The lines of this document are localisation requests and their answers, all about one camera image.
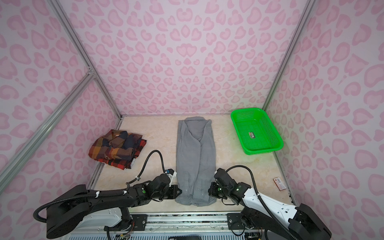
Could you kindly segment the grey long sleeve shirt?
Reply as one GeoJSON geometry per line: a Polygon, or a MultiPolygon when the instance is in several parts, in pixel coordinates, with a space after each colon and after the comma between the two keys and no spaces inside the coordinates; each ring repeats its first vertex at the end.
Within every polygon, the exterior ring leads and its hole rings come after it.
{"type": "Polygon", "coordinates": [[[216,202],[209,195],[216,171],[216,145],[212,121],[191,117],[178,122],[176,166],[181,205],[205,207],[216,202]]]}

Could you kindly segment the green plastic basket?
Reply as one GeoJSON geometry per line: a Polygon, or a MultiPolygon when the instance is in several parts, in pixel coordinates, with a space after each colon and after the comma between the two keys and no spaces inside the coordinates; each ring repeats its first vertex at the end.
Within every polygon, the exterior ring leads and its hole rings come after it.
{"type": "Polygon", "coordinates": [[[231,119],[246,155],[275,152],[284,147],[282,137],[264,110],[234,110],[231,119]]]}

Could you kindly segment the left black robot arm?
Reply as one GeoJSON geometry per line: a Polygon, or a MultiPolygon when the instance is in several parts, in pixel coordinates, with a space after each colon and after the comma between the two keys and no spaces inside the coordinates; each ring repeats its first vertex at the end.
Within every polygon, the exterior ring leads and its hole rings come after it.
{"type": "Polygon", "coordinates": [[[105,224],[107,233],[112,231],[131,231],[135,221],[129,208],[140,207],[151,201],[174,200],[182,190],[173,185],[167,174],[161,174],[152,181],[136,185],[127,184],[126,188],[108,191],[88,190],[78,185],[35,210],[35,220],[47,225],[47,238],[55,239],[73,231],[79,223],[95,212],[118,208],[121,219],[116,224],[105,224]]]}

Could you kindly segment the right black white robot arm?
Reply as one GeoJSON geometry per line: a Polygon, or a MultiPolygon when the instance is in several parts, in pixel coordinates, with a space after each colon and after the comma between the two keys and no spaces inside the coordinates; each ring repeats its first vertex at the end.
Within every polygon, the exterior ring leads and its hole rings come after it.
{"type": "Polygon", "coordinates": [[[252,184],[236,182],[229,169],[217,169],[209,188],[211,197],[231,200],[236,206],[243,206],[237,218],[229,225],[230,230],[264,230],[287,240],[329,240],[330,229],[306,204],[288,205],[259,192],[253,172],[246,166],[252,184]]]}

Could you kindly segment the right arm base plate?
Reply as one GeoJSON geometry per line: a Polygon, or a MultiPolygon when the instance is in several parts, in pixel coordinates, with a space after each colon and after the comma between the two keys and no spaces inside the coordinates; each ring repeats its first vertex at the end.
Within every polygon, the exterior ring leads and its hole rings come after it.
{"type": "Polygon", "coordinates": [[[261,215],[245,215],[241,213],[228,213],[227,223],[229,230],[260,230],[267,226],[268,221],[261,215]]]}

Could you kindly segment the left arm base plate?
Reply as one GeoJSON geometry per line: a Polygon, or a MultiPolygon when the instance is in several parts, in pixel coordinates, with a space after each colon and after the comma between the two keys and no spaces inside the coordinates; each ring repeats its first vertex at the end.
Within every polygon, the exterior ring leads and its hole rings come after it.
{"type": "Polygon", "coordinates": [[[148,220],[148,215],[126,215],[122,214],[121,219],[117,224],[112,227],[104,226],[106,232],[118,232],[118,231],[144,231],[148,220]]]}

